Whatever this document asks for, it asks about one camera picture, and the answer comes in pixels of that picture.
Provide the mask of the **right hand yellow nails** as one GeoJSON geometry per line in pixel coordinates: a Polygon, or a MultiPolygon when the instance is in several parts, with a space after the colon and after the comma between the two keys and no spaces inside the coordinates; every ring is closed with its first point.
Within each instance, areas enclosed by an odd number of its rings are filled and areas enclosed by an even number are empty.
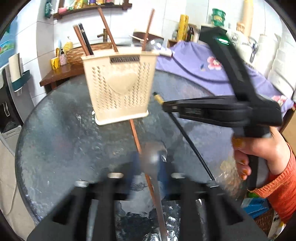
{"type": "Polygon", "coordinates": [[[271,126],[270,133],[269,138],[232,137],[237,172],[242,180],[246,180],[252,172],[249,155],[265,159],[273,175],[281,174],[287,167],[291,157],[290,148],[277,128],[271,126]]]}

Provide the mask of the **orange knit sleeve forearm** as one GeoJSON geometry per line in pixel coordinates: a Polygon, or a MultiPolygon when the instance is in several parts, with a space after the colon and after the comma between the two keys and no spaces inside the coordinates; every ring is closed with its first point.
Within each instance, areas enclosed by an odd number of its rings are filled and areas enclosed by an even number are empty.
{"type": "Polygon", "coordinates": [[[252,191],[259,197],[268,199],[285,224],[295,213],[295,155],[292,149],[289,151],[290,160],[285,170],[279,175],[270,174],[269,183],[252,191]]]}

